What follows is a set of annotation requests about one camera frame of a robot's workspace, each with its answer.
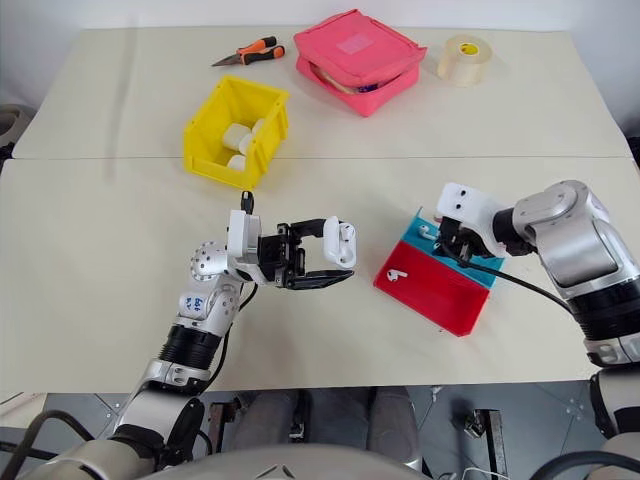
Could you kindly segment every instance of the gray floor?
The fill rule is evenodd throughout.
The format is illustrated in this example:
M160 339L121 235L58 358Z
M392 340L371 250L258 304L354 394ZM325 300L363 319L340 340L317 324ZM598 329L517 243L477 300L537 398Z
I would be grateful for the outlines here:
M484 438L473 440L456 429L452 418L459 410L499 409L502 413L507 465L510 478L527 479L543 463L562 453L597 449L604 442L593 424L586 382L540 384L446 386L433 397L428 386L411 386L424 457L434 478L466 467L488 469ZM366 389L319 389L311 392L314 405L312 440L363 447L366 439ZM126 396L116 394L50 394L45 408L68 411L97 437L113 429ZM203 400L226 401L229 393L208 393ZM19 442L22 430L2 428L0 439ZM63 424L45 424L35 447L59 452L80 440ZM196 457L204 454L197 444ZM4 468L8 453L0 453ZM40 463L28 460L25 469ZM576 469L558 477L581 480L586 470ZM488 478L471 472L469 479Z

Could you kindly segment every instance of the pink pouch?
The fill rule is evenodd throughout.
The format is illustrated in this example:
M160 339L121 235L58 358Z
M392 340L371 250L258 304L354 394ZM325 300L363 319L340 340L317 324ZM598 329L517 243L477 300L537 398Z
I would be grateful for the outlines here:
M416 83L427 52L358 10L328 18L294 40L300 73L364 116ZM365 92L351 93L357 89Z

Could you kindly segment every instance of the table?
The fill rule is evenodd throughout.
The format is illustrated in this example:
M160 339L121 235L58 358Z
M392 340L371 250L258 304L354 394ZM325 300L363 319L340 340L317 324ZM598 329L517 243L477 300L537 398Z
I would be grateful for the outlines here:
M631 156L568 33L401 28L429 47L420 81L362 119L295 70L292 37L303 28L87 30L14 155L180 158L187 121L233 74L291 93L278 158ZM466 89L434 74L445 41L462 32L495 53L485 81ZM269 34L283 59L210 67Z
M338 215L358 229L356 275L320 291L260 289L236 318L214 388L586 378L595 367L577 324L528 290L498 280L473 334L456 338L372 287L418 207L434 213L445 182L507 204L566 178L592 187L640 258L640 183L626 157L274 160L255 191L264 233ZM8 161L0 177L3 388L130 391L165 340L192 251L224 241L239 198L174 158ZM321 264L319 247L309 242L310 267ZM552 288L533 256L504 269Z

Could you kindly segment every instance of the orange-handled pliers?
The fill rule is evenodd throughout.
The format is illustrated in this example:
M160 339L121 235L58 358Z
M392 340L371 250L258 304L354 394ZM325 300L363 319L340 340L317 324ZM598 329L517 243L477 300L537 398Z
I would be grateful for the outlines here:
M276 45L278 40L276 37L265 37L253 42L251 45L236 50L236 53L223 58L219 62L211 65L219 67L221 65L249 65L260 60L273 60L284 55L284 47Z

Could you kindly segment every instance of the yellow plastic bin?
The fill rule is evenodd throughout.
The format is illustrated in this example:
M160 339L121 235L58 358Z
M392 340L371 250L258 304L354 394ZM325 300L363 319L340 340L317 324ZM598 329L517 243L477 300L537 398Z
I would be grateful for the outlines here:
M192 173L252 190L267 172L280 142L287 136L289 92L225 75L184 132L184 168ZM247 150L244 171L227 167L238 152L222 144L232 123L251 128L264 118Z

